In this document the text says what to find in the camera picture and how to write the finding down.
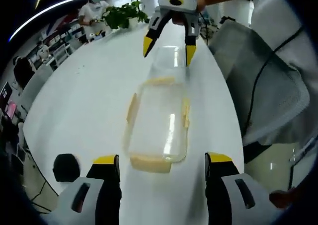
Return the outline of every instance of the green plant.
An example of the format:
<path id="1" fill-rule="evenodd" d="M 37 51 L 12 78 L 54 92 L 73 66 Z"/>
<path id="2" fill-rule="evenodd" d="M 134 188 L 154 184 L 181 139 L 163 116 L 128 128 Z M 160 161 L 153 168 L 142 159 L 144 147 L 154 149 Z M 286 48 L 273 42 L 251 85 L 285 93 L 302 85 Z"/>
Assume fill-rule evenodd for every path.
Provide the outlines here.
<path id="1" fill-rule="evenodd" d="M 112 29 L 128 28 L 129 18 L 138 18 L 138 22 L 149 23 L 147 14 L 138 9 L 140 1 L 133 1 L 131 4 L 127 3 L 121 7 L 109 6 L 104 12 L 102 19 L 106 21 Z"/>

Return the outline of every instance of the clear plastic container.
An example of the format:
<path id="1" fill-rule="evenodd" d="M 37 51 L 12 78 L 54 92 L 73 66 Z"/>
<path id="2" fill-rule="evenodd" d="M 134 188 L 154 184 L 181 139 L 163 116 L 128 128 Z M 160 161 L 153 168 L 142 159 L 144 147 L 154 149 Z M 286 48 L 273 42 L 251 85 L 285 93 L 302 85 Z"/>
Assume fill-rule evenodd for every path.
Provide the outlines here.
<path id="1" fill-rule="evenodd" d="M 189 100 L 185 65 L 174 66 L 181 62 L 174 62 L 178 51 L 173 47 L 158 50 L 150 79 L 140 86 L 129 107 L 124 149 L 136 169 L 168 173 L 172 162 L 186 157 Z"/>

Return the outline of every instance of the black cable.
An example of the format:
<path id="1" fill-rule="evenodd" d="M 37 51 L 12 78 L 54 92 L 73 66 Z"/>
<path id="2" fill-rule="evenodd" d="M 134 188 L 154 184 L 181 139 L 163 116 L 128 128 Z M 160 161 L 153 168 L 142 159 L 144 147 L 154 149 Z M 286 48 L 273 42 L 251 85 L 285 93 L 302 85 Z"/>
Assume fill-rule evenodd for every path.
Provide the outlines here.
<path id="1" fill-rule="evenodd" d="M 256 89 L 256 84 L 258 82 L 258 79 L 260 77 L 260 75 L 262 74 L 265 66 L 268 64 L 268 62 L 270 61 L 270 59 L 275 55 L 275 53 L 277 51 L 279 51 L 281 48 L 283 48 L 285 45 L 287 45 L 289 42 L 291 42 L 293 39 L 295 39 L 302 31 L 303 31 L 304 27 L 300 27 L 299 30 L 296 31 L 296 33 L 294 33 L 291 37 L 289 37 L 287 40 L 285 40 L 280 46 L 278 46 L 273 52 L 271 52 L 271 54 L 269 55 L 269 57 L 267 58 L 267 60 L 265 61 L 265 63 L 263 64 L 262 68 L 260 69 L 260 71 L 258 72 L 254 85 L 253 85 L 253 90 L 252 90 L 252 98 L 250 101 L 250 105 L 249 105 L 249 112 L 247 115 L 247 120 L 243 129 L 243 133 L 242 133 L 242 138 L 246 135 L 247 133 L 247 129 L 248 129 L 248 125 L 249 125 L 249 121 L 252 115 L 252 111 L 253 111 L 253 103 L 254 103 L 254 95 L 255 95 L 255 89 Z"/>
<path id="2" fill-rule="evenodd" d="M 44 188 L 45 183 L 46 183 L 46 180 L 44 181 L 44 183 L 43 183 L 43 185 L 42 185 L 42 188 L 41 188 L 41 190 L 40 190 L 40 193 L 38 193 L 37 195 L 35 195 L 34 198 L 31 199 L 31 202 L 33 202 L 33 200 L 35 200 L 36 197 L 38 197 L 38 196 L 42 193 L 42 190 L 43 190 L 43 188 Z"/>
<path id="3" fill-rule="evenodd" d="M 53 189 L 53 187 L 50 185 L 50 183 L 46 180 L 46 178 L 44 177 L 44 174 L 41 172 L 38 164 L 35 162 L 35 159 L 32 156 L 32 153 L 30 153 L 30 156 L 32 158 L 32 161 L 34 162 L 36 168 L 38 169 L 39 173 L 41 174 L 41 176 L 43 177 L 43 179 L 46 181 L 46 183 L 50 186 L 50 188 L 52 189 L 52 191 L 56 194 L 56 196 L 59 196 L 59 194 Z"/>
<path id="4" fill-rule="evenodd" d="M 204 24 L 205 24 L 205 30 L 206 30 L 206 35 L 205 35 L 205 37 L 206 37 L 207 45 L 208 45 L 208 41 L 209 41 L 209 39 L 208 39 L 208 23 L 207 23 L 207 21 L 204 19 L 204 16 L 202 15 L 202 13 L 200 13 L 200 15 L 201 15 L 201 17 L 203 18 L 203 21 L 204 21 Z"/>
<path id="5" fill-rule="evenodd" d="M 32 201 L 32 203 L 33 203 L 34 205 L 36 205 L 36 206 L 40 207 L 40 208 L 43 208 L 43 209 L 45 209 L 45 210 L 49 211 L 49 212 L 51 212 L 51 211 L 52 211 L 52 210 L 47 209 L 47 208 L 45 208 L 45 207 L 43 207 L 43 206 L 41 206 L 41 205 L 39 205 L 39 204 L 37 204 L 37 203 L 34 203 L 33 201 Z"/>

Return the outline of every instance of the white tabletop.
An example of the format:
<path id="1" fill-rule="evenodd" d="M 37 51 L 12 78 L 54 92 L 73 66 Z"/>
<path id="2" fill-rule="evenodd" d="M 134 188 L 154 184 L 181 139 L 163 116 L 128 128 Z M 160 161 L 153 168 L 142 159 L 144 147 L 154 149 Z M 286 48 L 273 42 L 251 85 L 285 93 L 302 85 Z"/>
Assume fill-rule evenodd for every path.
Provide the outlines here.
<path id="1" fill-rule="evenodd" d="M 190 127 L 186 159 L 169 174 L 134 170 L 123 153 L 127 110 L 148 76 L 155 48 L 180 45 L 184 27 L 171 22 L 150 54 L 143 57 L 148 28 L 114 33 L 80 47 L 53 73 L 36 97 L 24 135 L 41 172 L 59 194 L 52 168 L 58 154 L 79 158 L 81 176 L 100 156 L 119 154 L 122 200 L 120 224 L 207 224 L 204 153 L 230 156 L 243 172 L 236 111 L 214 57 L 200 38 L 189 68 Z"/>

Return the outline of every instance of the sleeve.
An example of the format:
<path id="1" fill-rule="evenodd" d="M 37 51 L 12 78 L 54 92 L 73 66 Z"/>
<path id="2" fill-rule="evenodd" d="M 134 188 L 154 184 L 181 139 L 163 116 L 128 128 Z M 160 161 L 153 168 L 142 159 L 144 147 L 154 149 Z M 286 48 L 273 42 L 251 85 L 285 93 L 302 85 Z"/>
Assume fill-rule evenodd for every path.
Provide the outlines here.
<path id="1" fill-rule="evenodd" d="M 103 6 L 104 9 L 109 7 L 109 4 L 107 2 L 105 2 L 104 0 L 100 1 L 101 5 Z"/>
<path id="2" fill-rule="evenodd" d="M 47 45 L 43 45 L 43 50 L 49 51 L 49 47 Z"/>
<path id="3" fill-rule="evenodd" d="M 85 16 L 85 5 L 83 5 L 79 11 L 79 16 Z"/>

